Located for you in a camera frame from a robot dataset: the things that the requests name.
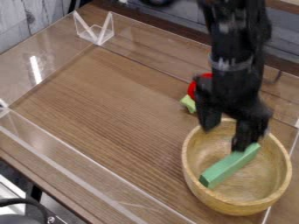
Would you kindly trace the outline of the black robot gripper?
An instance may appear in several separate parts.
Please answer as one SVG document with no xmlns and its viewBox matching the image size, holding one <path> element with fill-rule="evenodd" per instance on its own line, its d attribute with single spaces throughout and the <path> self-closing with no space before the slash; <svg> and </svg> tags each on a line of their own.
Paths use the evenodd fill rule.
<svg viewBox="0 0 299 224">
<path fill-rule="evenodd" d="M 272 111 L 259 98 L 264 65 L 253 64 L 233 72 L 212 70 L 211 80 L 196 79 L 195 105 L 205 132 L 219 124 L 225 113 L 237 120 L 231 150 L 243 152 L 267 133 Z"/>
</svg>

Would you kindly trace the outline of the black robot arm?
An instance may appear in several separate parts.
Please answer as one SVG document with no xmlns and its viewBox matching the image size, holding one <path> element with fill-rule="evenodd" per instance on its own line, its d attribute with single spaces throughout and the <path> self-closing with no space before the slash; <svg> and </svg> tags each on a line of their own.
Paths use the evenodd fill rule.
<svg viewBox="0 0 299 224">
<path fill-rule="evenodd" d="M 211 77 L 193 78 L 199 122 L 211 131 L 223 115 L 232 117 L 231 149 L 244 151 L 265 134 L 272 116 L 259 96 L 272 31 L 265 0 L 197 0 L 197 5 L 211 38 Z"/>
</svg>

